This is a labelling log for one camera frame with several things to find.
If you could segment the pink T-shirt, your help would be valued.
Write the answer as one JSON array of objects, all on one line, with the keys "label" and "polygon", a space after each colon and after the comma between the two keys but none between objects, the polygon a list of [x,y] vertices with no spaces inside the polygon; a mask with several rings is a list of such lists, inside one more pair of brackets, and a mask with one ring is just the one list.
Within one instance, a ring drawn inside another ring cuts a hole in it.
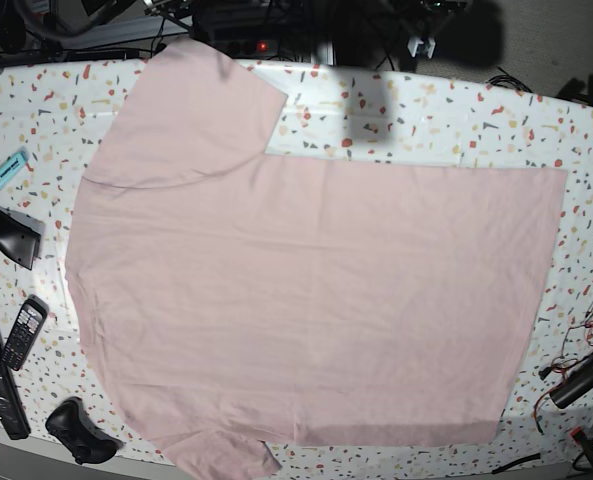
[{"label": "pink T-shirt", "polygon": [[112,405],[199,479],[272,474],[272,443],[491,442],[566,173],[269,155],[285,101],[192,40],[129,92],[65,260]]}]

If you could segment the black power strip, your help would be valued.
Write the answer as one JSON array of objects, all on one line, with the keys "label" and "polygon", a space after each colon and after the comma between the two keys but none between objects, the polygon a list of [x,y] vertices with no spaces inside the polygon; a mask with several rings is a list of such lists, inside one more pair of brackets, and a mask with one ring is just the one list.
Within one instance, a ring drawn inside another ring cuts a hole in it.
[{"label": "black power strip", "polygon": [[269,58],[278,54],[279,45],[273,39],[215,40],[213,46],[232,58]]}]

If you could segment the terrazzo patterned table cloth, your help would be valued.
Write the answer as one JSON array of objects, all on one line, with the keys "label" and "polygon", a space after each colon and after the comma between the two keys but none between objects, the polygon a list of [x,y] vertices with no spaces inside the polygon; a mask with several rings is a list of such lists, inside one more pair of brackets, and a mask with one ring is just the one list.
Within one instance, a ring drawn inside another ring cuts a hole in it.
[{"label": "terrazzo patterned table cloth", "polygon": [[[31,425],[13,441],[0,426],[0,477],[179,479],[182,472],[124,426],[84,361],[63,259],[82,169],[144,69],[141,60],[0,69],[0,163],[26,149],[29,165],[0,193],[0,207],[45,223],[32,270],[0,253],[0,329],[36,295],[49,318],[16,383]],[[593,109],[556,99],[408,73],[247,61],[289,99],[268,144],[273,154],[377,163],[566,170],[556,250],[531,343],[488,445],[438,449],[272,449],[283,479],[550,479],[571,474],[577,426],[593,437],[593,390],[559,410],[541,400],[557,382],[539,370],[560,353],[590,347],[582,320],[593,300]],[[46,428],[78,397],[91,421],[122,447],[102,464],[79,465]]]}]

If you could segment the black game controller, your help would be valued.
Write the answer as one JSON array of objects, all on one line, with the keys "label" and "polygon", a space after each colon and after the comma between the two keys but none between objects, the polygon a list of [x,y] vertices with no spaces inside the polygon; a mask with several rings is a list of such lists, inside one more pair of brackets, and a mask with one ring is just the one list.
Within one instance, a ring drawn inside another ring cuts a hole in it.
[{"label": "black game controller", "polygon": [[45,428],[79,465],[105,463],[122,447],[120,440],[106,434],[91,421],[78,397],[70,397],[56,407],[47,418]]}]

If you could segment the light blue highlighter pen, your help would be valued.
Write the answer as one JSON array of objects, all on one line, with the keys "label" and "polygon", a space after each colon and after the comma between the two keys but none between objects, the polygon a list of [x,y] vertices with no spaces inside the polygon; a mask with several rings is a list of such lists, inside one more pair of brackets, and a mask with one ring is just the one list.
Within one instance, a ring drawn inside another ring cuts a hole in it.
[{"label": "light blue highlighter pen", "polygon": [[0,165],[0,190],[25,167],[27,161],[27,152],[25,149],[21,149]]}]

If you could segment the black cylinder tool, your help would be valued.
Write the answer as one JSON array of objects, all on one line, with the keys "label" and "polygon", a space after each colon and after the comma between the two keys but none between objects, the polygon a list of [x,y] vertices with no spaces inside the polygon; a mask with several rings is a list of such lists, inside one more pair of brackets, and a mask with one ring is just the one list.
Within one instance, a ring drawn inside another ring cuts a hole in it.
[{"label": "black cylinder tool", "polygon": [[550,393],[550,398],[559,409],[566,409],[593,389],[593,352],[572,371],[569,377]]}]

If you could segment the red tipped black tool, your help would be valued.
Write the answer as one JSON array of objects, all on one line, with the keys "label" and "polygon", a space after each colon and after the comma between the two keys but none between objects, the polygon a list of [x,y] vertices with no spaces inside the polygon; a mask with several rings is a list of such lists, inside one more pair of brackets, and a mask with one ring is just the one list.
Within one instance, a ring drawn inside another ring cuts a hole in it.
[{"label": "red tipped black tool", "polygon": [[[573,441],[581,448],[581,453],[572,462],[572,468],[578,472],[593,473],[593,442],[585,434],[581,427],[573,429],[570,433],[570,436]],[[580,467],[578,465],[578,462],[582,458],[586,459],[587,463],[589,464],[588,467]]]}]

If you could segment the white bracket part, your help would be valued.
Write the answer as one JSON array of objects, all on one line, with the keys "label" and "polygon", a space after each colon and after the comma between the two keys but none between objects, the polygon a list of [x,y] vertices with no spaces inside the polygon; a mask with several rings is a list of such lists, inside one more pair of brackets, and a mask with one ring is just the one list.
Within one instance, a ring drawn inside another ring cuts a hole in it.
[{"label": "white bracket part", "polygon": [[421,38],[411,36],[407,43],[407,49],[412,58],[432,59],[436,47],[436,41],[433,37]]}]

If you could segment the black cordless phone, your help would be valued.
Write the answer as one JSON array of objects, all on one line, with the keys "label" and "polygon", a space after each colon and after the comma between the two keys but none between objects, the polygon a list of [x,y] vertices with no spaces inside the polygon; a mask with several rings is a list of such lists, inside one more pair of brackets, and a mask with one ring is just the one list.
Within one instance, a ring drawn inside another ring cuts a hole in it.
[{"label": "black cordless phone", "polygon": [[47,305],[36,296],[21,305],[2,350],[2,360],[11,370],[19,371],[24,365],[47,315]]}]

